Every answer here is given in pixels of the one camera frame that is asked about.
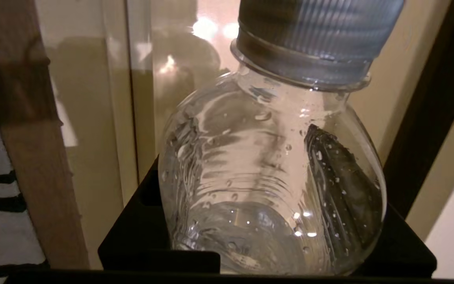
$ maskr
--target plastic water bottle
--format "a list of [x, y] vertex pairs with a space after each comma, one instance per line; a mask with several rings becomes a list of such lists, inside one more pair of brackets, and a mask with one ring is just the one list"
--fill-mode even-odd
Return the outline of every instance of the plastic water bottle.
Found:
[[171, 243], [222, 273], [347, 275], [386, 210], [382, 168], [349, 107], [402, 0], [242, 0], [239, 70], [170, 118], [159, 182]]

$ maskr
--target gray bottle cap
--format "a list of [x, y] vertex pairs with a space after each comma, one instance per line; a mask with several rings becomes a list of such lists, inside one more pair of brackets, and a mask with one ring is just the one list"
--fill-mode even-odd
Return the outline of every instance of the gray bottle cap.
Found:
[[404, 0], [241, 0], [233, 43], [241, 54], [234, 55], [291, 81], [359, 83], [403, 5]]

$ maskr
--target black holder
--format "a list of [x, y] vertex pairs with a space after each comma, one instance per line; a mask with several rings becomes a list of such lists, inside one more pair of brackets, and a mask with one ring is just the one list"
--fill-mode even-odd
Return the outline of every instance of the black holder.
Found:
[[[105, 270], [219, 273], [214, 252], [171, 250], [157, 160], [98, 249]], [[376, 248], [352, 276], [430, 278], [437, 260], [389, 205]]]

